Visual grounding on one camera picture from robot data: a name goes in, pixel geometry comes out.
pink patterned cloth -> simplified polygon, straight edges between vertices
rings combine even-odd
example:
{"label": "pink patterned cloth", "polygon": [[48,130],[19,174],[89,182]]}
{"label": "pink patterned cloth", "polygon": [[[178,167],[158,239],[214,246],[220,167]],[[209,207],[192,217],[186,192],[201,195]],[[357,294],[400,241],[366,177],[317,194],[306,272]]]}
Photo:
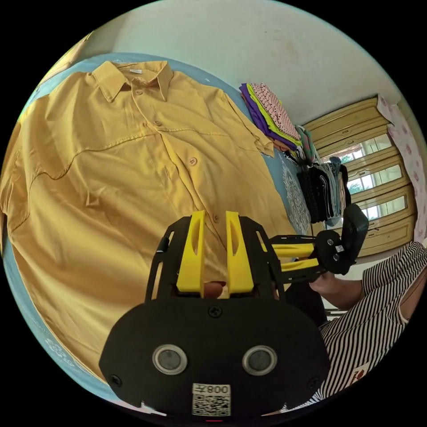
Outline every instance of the pink patterned cloth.
{"label": "pink patterned cloth", "polygon": [[381,95],[378,95],[377,109],[390,122],[387,125],[388,134],[402,156],[406,172],[414,187],[418,211],[414,229],[414,241],[422,243],[427,232],[427,189],[426,176],[420,160],[421,156],[417,143],[397,105],[389,105]]}
{"label": "pink patterned cloth", "polygon": [[268,89],[268,86],[265,83],[251,83],[250,84],[254,89],[255,95],[257,96],[259,102],[268,112],[268,115],[271,117],[276,126],[286,135],[296,139],[297,141],[301,140],[301,137],[295,126],[290,121],[288,113],[283,108],[277,96]]}

striped shirt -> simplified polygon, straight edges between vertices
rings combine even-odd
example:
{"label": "striped shirt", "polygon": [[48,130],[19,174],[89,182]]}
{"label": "striped shirt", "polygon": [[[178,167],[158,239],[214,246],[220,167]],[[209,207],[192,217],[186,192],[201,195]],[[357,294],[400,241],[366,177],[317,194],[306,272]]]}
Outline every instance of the striped shirt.
{"label": "striped shirt", "polygon": [[330,371],[316,394],[294,411],[333,396],[362,378],[383,359],[403,332],[407,320],[400,303],[427,266],[427,249],[411,242],[396,255],[363,272],[365,297],[342,317],[320,327]]}

qr code sticker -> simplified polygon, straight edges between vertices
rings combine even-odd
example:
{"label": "qr code sticker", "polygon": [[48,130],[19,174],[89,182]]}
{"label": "qr code sticker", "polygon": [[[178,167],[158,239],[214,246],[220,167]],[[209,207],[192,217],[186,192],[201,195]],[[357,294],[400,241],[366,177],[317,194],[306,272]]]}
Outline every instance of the qr code sticker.
{"label": "qr code sticker", "polygon": [[231,415],[230,386],[193,384],[193,415],[214,417]]}
{"label": "qr code sticker", "polygon": [[193,396],[193,415],[229,416],[230,396]]}

purple cloth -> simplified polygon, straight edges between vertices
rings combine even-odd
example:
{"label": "purple cloth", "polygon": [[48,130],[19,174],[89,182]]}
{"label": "purple cloth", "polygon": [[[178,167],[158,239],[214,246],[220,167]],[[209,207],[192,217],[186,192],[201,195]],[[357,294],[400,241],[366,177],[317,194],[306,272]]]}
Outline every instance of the purple cloth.
{"label": "purple cloth", "polygon": [[254,121],[255,126],[258,129],[260,129],[264,133],[264,135],[266,135],[267,137],[272,137],[274,139],[277,139],[278,141],[286,144],[292,151],[296,151],[297,146],[293,142],[287,140],[281,135],[278,135],[268,127],[268,124],[265,118],[263,117],[261,111],[259,111],[257,103],[250,97],[248,88],[246,87],[246,83],[242,83],[239,89],[242,92],[243,96],[245,97],[249,114],[252,117],[252,120]]}

screw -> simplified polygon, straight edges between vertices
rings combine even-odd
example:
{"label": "screw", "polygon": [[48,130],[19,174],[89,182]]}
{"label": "screw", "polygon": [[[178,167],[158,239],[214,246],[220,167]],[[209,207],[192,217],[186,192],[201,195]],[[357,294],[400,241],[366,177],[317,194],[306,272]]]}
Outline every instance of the screw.
{"label": "screw", "polygon": [[317,386],[318,382],[319,382],[319,378],[314,377],[308,382],[307,387],[309,389],[315,388]]}
{"label": "screw", "polygon": [[116,386],[121,387],[121,379],[117,375],[110,375],[110,381]]}
{"label": "screw", "polygon": [[208,315],[214,319],[217,319],[218,317],[221,317],[221,315],[222,315],[222,308],[218,307],[218,306],[209,307]]}

